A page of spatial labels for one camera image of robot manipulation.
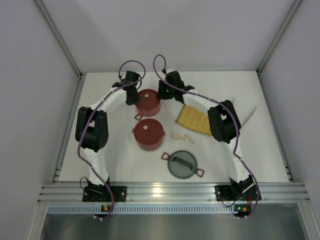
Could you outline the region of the dark red lid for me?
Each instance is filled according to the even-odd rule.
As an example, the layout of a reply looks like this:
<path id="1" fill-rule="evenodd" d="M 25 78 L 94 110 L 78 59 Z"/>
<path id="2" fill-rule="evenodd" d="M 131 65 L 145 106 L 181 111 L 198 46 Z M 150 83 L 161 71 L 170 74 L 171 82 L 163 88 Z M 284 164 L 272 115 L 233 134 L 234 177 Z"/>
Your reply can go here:
<path id="1" fill-rule="evenodd" d="M 140 101 L 136 104 L 139 110 L 151 111 L 160 105 L 160 100 L 157 97 L 158 92 L 153 89 L 143 89 L 138 95 Z"/>
<path id="2" fill-rule="evenodd" d="M 132 133 L 135 140 L 144 145 L 155 144 L 165 136 L 162 124 L 153 118 L 139 121 L 133 128 Z"/>

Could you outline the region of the metal tongs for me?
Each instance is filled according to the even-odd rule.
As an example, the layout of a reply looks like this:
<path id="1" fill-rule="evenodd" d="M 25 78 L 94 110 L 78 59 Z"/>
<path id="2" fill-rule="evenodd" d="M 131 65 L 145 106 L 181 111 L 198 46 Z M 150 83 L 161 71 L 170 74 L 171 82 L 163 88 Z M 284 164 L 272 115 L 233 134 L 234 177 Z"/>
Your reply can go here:
<path id="1" fill-rule="evenodd" d="M 258 106 L 257 101 L 252 97 L 240 95 L 233 97 L 231 102 L 243 128 L 256 111 Z"/>

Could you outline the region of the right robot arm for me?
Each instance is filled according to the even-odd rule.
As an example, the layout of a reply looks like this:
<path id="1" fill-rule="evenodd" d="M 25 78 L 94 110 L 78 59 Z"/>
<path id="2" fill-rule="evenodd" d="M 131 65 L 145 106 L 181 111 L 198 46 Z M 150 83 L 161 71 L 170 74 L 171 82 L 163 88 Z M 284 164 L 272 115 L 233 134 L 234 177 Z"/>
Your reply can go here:
<path id="1" fill-rule="evenodd" d="M 175 99 L 184 105 L 189 105 L 207 115 L 210 132 L 218 142 L 223 142 L 232 152 L 232 161 L 238 170 L 248 173 L 245 178 L 241 175 L 240 181 L 230 180 L 230 190 L 235 195 L 234 199 L 239 200 L 247 192 L 248 188 L 255 188 L 256 201 L 260 200 L 260 188 L 258 181 L 252 171 L 242 159 L 242 152 L 239 147 L 241 122 L 236 110 L 230 100 L 219 102 L 198 93 L 191 85 L 185 86 L 180 74 L 174 69 L 162 69 L 162 78 L 158 71 L 155 74 L 159 78 L 158 95 L 161 100 Z"/>

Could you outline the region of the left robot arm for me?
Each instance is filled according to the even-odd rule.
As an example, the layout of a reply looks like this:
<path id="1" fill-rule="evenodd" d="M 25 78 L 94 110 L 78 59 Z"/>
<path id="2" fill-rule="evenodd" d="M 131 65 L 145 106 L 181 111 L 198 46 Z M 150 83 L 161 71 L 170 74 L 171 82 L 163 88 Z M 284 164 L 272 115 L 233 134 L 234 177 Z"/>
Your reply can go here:
<path id="1" fill-rule="evenodd" d="M 140 74 L 128 70 L 124 78 L 111 86 L 106 96 L 91 106 L 82 106 L 78 110 L 75 128 L 77 154 L 89 169 L 83 202 L 115 203 L 103 152 L 109 139 L 108 113 L 123 103 L 130 106 L 140 101 L 137 84 L 142 78 Z"/>

